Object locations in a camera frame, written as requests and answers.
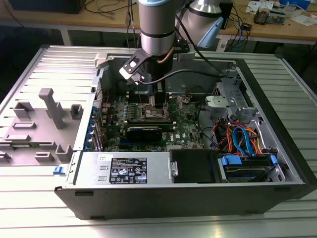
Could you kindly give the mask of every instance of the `table leg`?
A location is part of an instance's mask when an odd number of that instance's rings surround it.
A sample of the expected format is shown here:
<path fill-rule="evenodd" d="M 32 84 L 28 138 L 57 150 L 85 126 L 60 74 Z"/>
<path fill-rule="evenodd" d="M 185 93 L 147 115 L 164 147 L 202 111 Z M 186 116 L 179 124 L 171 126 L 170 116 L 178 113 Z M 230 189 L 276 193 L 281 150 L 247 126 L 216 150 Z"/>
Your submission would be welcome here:
<path fill-rule="evenodd" d="M 68 31 L 68 28 L 63 26 L 59 30 L 60 30 L 61 36 L 63 38 L 64 45 L 72 46 L 73 44 L 71 42 L 71 38 L 70 38 L 70 34 L 69 34 L 69 31 Z"/>
<path fill-rule="evenodd" d="M 219 39 L 216 51 L 224 52 L 228 44 L 228 41 L 230 39 L 231 39 L 231 35 L 220 35 L 220 39 Z"/>

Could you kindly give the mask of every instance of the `blue latch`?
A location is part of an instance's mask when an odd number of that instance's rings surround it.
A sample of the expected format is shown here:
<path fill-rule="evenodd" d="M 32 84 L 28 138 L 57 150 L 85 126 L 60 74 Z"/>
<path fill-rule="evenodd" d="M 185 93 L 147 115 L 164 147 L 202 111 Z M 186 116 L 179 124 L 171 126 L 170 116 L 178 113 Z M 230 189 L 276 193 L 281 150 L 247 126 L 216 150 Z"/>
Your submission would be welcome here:
<path fill-rule="evenodd" d="M 94 125 L 95 124 L 95 121 L 93 119 L 90 119 L 89 120 L 89 125 Z"/>
<path fill-rule="evenodd" d="M 225 155 L 221 158 L 222 165 L 241 165 L 242 161 L 238 155 Z"/>
<path fill-rule="evenodd" d="M 275 155 L 271 155 L 271 160 L 272 160 L 272 162 L 273 162 L 274 165 L 277 165 L 277 164 L 278 164 L 277 158 L 276 158 Z"/>
<path fill-rule="evenodd" d="M 91 139 L 91 138 L 93 138 L 93 135 L 91 135 L 91 134 L 86 134 L 86 139 L 87 139 L 87 140 L 89 140 L 89 139 Z"/>
<path fill-rule="evenodd" d="M 91 113 L 94 115 L 94 114 L 98 114 L 98 112 L 99 112 L 99 109 L 93 106 Z"/>
<path fill-rule="evenodd" d="M 56 166 L 53 172 L 53 175 L 64 175 L 64 167 Z"/>
<path fill-rule="evenodd" d="M 88 131 L 88 133 L 90 133 L 90 132 L 93 132 L 94 129 L 91 126 L 89 126 L 89 127 L 87 127 L 87 131 Z"/>
<path fill-rule="evenodd" d="M 85 141 L 85 142 L 84 142 L 84 146 L 86 146 L 86 147 L 91 147 L 91 142 L 90 142 L 90 141 Z"/>

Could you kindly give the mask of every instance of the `warning label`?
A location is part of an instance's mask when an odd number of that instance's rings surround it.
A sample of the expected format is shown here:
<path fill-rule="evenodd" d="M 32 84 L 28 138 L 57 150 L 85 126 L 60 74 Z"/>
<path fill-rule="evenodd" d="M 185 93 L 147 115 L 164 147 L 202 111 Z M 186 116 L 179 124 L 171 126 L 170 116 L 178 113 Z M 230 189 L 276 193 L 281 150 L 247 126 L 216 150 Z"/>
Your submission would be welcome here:
<path fill-rule="evenodd" d="M 147 158 L 112 158 L 111 184 L 147 183 Z"/>

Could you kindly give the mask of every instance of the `wooden desk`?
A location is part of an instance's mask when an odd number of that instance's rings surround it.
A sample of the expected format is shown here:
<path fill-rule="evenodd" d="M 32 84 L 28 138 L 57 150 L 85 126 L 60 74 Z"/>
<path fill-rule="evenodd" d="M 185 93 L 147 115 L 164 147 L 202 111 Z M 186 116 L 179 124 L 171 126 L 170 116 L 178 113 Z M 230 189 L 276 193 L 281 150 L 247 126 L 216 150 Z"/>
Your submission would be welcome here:
<path fill-rule="evenodd" d="M 112 3 L 113 0 L 99 0 L 102 5 Z M 243 14 L 239 11 L 241 5 L 248 4 L 249 0 L 236 0 L 235 5 L 240 17 L 244 18 L 244 22 L 253 25 L 250 41 L 266 41 L 266 42 L 284 42 L 298 44 L 314 44 L 317 41 L 317 24 L 312 26 L 303 26 L 295 21 L 287 19 L 284 25 L 266 24 L 258 25 L 253 23 L 253 14 Z M 107 6 L 104 9 L 113 10 L 122 6 L 126 6 L 126 1 L 120 2 L 114 6 Z M 102 16 L 100 14 L 91 13 L 82 9 L 78 15 L 52 13 L 52 12 L 29 12 L 14 11 L 10 4 L 8 6 L 12 14 L 25 26 L 37 28 L 59 29 L 61 31 L 65 45 L 71 45 L 68 30 L 84 30 L 84 31 L 102 31 L 102 32 L 126 32 L 125 15 L 126 8 L 115 12 L 115 19 Z M 90 10 L 97 11 L 97 6 L 93 2 L 88 6 Z M 134 5 L 135 27 L 139 28 L 139 11 L 138 6 Z M 242 7 L 241 11 L 245 13 L 246 7 Z M 317 11 L 317 6 L 310 5 L 309 11 Z M 0 1 L 0 24 L 18 26 L 18 23 L 11 17 Z M 229 21 L 225 30 L 220 30 L 218 38 L 220 38 L 219 46 L 234 38 L 237 34 L 233 22 Z"/>

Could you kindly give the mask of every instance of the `blue cable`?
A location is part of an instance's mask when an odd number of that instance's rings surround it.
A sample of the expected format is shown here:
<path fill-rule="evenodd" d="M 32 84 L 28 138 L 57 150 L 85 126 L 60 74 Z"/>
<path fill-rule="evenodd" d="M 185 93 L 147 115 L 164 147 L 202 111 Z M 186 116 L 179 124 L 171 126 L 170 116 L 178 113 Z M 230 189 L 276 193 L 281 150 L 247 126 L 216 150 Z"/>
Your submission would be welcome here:
<path fill-rule="evenodd" d="M 253 151 L 253 148 L 252 146 L 250 145 L 250 141 L 249 141 L 249 135 L 247 133 L 247 131 L 243 128 L 243 127 L 240 127 L 240 126 L 237 126 L 236 128 L 234 128 L 233 132 L 232 132 L 232 141 L 233 141 L 233 144 L 234 146 L 241 152 L 242 156 L 245 156 L 245 152 L 243 151 L 243 149 L 241 149 L 237 143 L 237 137 L 236 137 L 236 134 L 237 134 L 237 131 L 238 130 L 242 130 L 243 134 L 244 134 L 244 137 L 246 139 L 246 145 L 247 145 L 247 149 L 248 149 L 248 153 L 249 155 L 254 155 L 254 151 Z"/>
<path fill-rule="evenodd" d="M 236 23 L 238 25 L 238 27 L 239 27 L 239 40 L 238 40 L 238 44 L 237 44 L 237 46 L 238 46 L 240 44 L 241 37 L 242 37 L 242 29 L 241 29 L 241 26 L 240 26 L 240 24 L 239 24 L 239 22 L 237 20 L 233 19 L 233 22 Z"/>

